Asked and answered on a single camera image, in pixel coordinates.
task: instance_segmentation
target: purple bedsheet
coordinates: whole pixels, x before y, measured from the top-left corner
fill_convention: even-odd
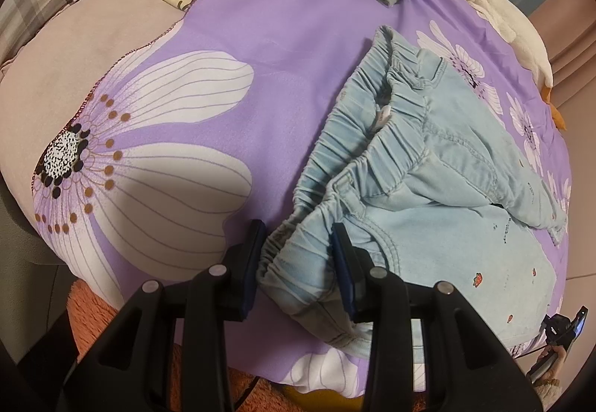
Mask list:
[[[202,0],[202,8],[206,9],[206,5],[211,6],[212,3],[217,5],[218,2],[224,1]],[[484,90],[486,95],[480,96],[491,108],[497,107],[495,115],[503,121],[506,130],[528,155],[529,161],[534,162],[536,171],[549,182],[566,210],[570,193],[567,148],[552,122],[549,107],[540,98],[530,71],[519,65],[512,48],[465,0],[403,0],[391,10],[398,15],[395,29],[406,39],[413,44],[424,45],[425,38],[419,34],[422,33],[446,48],[452,54],[452,63],[459,66],[457,69],[469,79],[471,85],[477,85],[478,89],[475,90],[478,93],[483,93]],[[278,19],[299,17],[299,14],[276,14],[272,11],[268,12],[267,17],[273,18],[271,23],[275,24]],[[444,41],[451,43],[452,50],[444,41],[437,39],[430,27],[431,21],[440,27]],[[499,105],[491,98],[494,94],[498,96],[502,111],[498,110]],[[535,231],[535,236],[557,274],[549,309],[558,310],[567,269],[568,238],[565,236],[562,244],[556,247],[546,231]],[[291,383],[292,366],[304,357],[308,358],[307,361],[312,361],[320,356],[335,354],[330,347],[283,315],[275,304],[260,293],[246,322],[226,324],[226,342],[230,366],[277,382]],[[347,372],[347,368],[351,367],[345,363],[346,359],[357,366],[357,371],[350,374],[357,384],[351,384],[347,380],[346,389],[340,388],[339,391],[350,396],[356,389],[356,394],[359,394],[364,389],[368,363],[353,357],[333,356],[330,359],[331,366],[333,362],[336,366],[343,362],[340,368]],[[306,363],[300,363],[294,372],[298,375],[302,372],[302,380],[297,379],[294,383],[300,384],[303,390],[325,385],[323,379],[316,385],[304,387],[305,379],[316,374],[316,370],[309,372]],[[337,381],[329,377],[329,382],[333,382],[336,389]]]

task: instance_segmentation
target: wall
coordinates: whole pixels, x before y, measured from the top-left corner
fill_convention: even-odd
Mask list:
[[[592,150],[596,136],[596,87],[583,88],[559,106],[567,123],[563,133],[571,168],[573,184],[569,209],[569,260],[567,283],[561,313],[575,316],[579,308],[589,309],[586,325],[570,351],[562,370],[561,385],[567,387],[596,343],[596,234],[594,233],[594,202],[596,202],[596,152]],[[527,371],[536,354],[518,360]]]

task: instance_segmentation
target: cartoon character print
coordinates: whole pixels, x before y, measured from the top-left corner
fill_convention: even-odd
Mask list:
[[[476,277],[474,278],[473,286],[478,287],[481,285],[482,282],[482,274],[480,272],[476,272]]]
[[[193,4],[195,0],[190,0],[188,3],[184,3],[184,0],[180,0],[178,2],[178,9],[183,10],[183,11],[187,11],[190,6]]]

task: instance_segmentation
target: beige cushion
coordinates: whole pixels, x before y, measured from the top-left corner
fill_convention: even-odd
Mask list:
[[[162,0],[79,0],[19,52],[0,82],[0,172],[34,224],[31,177],[46,146],[111,66],[180,20]]]

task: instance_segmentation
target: flower petal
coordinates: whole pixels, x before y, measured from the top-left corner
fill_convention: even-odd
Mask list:
[[[524,130],[524,120],[523,115],[520,114],[517,110],[514,100],[511,98],[509,93],[507,93],[507,97],[511,102],[511,107],[509,108],[509,114],[511,115],[511,120],[513,121],[513,126],[515,127],[516,131],[521,135],[525,136],[526,132]]]
[[[540,170],[540,175],[543,176],[542,173],[542,163],[540,162],[540,154],[532,148],[530,142],[525,139],[523,142],[524,150],[526,150],[526,157],[532,168],[536,173]]]
[[[352,398],[358,393],[358,367],[344,352],[330,348],[325,354],[309,353],[299,358],[282,383],[301,393],[329,389]]]
[[[461,45],[455,46],[455,53],[457,54],[457,57],[460,58],[460,61],[462,61],[466,65],[470,73],[479,78],[485,76],[484,68],[482,68],[481,63],[479,63],[475,59],[472,59],[472,57],[470,57],[470,55],[466,52],[466,50],[463,47],[461,47]]]
[[[501,99],[499,98],[499,93],[497,93],[497,89],[489,86],[485,82],[481,82],[480,86],[482,88],[483,99],[488,103],[488,106],[491,107],[495,114],[503,114],[503,108],[501,107]]]
[[[530,125],[530,127],[532,127],[532,122],[530,121],[530,117],[528,116],[528,114],[526,113],[527,116],[527,121],[528,124]],[[534,146],[536,147],[536,154],[538,156],[540,156],[540,138],[538,138],[538,135],[536,134],[536,132],[534,130],[532,130],[532,141],[534,143]]]
[[[445,37],[443,35],[441,30],[439,29],[439,26],[437,25],[437,23],[434,20],[430,21],[430,32],[433,33],[433,35],[437,38],[437,40],[441,44],[443,44],[451,52],[451,54],[453,54],[454,56],[457,55],[453,46],[451,45],[451,42],[449,42],[447,40],[447,37]]]
[[[418,45],[423,49],[428,49],[437,56],[449,60],[453,55],[441,44],[437,44],[433,39],[428,37],[424,32],[416,31],[418,35]]]
[[[110,306],[120,309],[124,299],[114,271],[93,234],[89,218],[83,211],[76,212],[76,215],[76,223],[67,220],[67,232],[62,223],[58,224],[59,231],[50,232],[43,224],[38,226],[38,231],[75,276],[89,284],[91,290]]]
[[[567,199],[571,199],[571,184],[569,183],[569,178],[565,180],[565,183],[562,186],[562,194],[567,197]]]
[[[130,263],[183,281],[219,262],[224,221],[250,193],[244,163],[211,148],[157,143],[124,150],[113,167],[93,214]]]
[[[555,183],[555,177],[550,171],[546,171],[546,177],[548,178],[548,188],[555,198],[557,197],[557,184]]]
[[[413,391],[424,392],[426,390],[426,371],[423,363],[413,365]]]
[[[133,78],[116,99],[129,113],[126,129],[152,124],[195,123],[238,104],[254,76],[229,54],[194,51],[163,61]]]
[[[505,123],[499,117],[499,115],[495,113],[495,111],[493,110],[493,108],[489,107],[489,110],[491,111],[491,114],[495,117],[495,119],[499,122],[499,124],[503,127],[503,129],[506,129],[505,128]]]

